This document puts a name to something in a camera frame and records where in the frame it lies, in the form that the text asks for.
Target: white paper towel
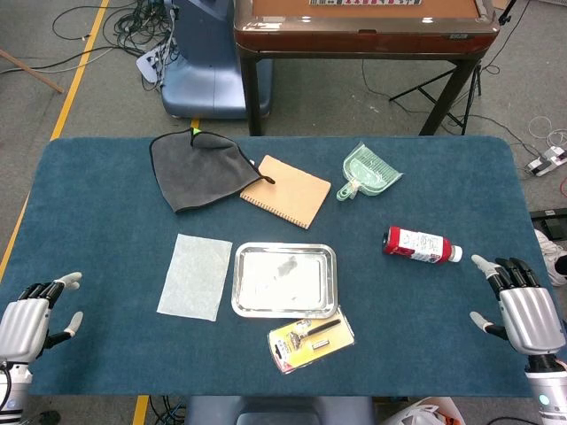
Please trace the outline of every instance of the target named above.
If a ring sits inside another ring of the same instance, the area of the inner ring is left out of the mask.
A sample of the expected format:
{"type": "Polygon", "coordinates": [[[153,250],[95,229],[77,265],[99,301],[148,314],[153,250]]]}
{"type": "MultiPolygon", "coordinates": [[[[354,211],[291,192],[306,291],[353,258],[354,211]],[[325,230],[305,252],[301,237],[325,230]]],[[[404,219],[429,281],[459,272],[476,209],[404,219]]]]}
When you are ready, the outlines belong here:
{"type": "Polygon", "coordinates": [[[177,235],[158,313],[216,321],[232,242],[177,235]]]}

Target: green dustpan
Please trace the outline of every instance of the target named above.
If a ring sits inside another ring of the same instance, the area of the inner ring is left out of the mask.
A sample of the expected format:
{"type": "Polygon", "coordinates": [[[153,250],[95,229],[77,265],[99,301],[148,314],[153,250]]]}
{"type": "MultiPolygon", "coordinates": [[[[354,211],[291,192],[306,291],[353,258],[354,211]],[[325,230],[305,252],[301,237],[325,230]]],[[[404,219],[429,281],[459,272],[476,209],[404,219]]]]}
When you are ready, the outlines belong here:
{"type": "Polygon", "coordinates": [[[337,193],[339,201],[353,199],[358,191],[374,197],[392,186],[403,175],[360,143],[343,163],[348,183],[337,193]]]}

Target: gray microfiber towel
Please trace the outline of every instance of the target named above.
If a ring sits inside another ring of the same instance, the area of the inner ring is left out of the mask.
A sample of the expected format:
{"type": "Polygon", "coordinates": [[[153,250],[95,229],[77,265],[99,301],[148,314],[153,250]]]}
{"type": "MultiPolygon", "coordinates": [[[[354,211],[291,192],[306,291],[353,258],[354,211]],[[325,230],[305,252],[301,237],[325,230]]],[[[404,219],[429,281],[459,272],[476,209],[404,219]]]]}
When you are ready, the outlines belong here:
{"type": "Polygon", "coordinates": [[[150,143],[153,172],[175,213],[211,204],[265,179],[237,143],[195,128],[150,143]]]}

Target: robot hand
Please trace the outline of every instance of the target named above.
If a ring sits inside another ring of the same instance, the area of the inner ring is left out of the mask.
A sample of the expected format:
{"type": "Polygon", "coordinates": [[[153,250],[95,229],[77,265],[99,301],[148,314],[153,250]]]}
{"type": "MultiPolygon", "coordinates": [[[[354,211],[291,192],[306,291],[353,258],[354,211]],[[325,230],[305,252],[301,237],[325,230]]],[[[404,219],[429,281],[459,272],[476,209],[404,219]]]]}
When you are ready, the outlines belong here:
{"type": "Polygon", "coordinates": [[[27,366],[43,350],[75,336],[82,312],[74,314],[69,325],[50,335],[51,310],[63,290],[78,290],[81,273],[63,276],[51,283],[36,283],[11,302],[0,322],[0,423],[19,423],[32,382],[27,366]]]}
{"type": "Polygon", "coordinates": [[[567,370],[555,354],[566,344],[563,327],[548,290],[521,259],[472,261],[485,274],[500,305],[504,326],[477,312],[470,318],[487,334],[509,341],[528,356],[525,374],[540,406],[544,425],[567,424],[567,370]]]}

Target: metal tray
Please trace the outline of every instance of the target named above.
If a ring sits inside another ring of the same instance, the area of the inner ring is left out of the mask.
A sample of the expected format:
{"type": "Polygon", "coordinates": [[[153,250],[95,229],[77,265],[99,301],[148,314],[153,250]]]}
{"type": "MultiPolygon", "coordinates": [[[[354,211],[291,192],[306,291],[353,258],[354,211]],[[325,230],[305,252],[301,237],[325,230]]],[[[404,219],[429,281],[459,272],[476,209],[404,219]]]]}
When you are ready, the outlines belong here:
{"type": "Polygon", "coordinates": [[[337,257],[329,246],[245,243],[238,247],[232,284],[232,308],[238,315],[326,319],[337,305],[337,257]]]}

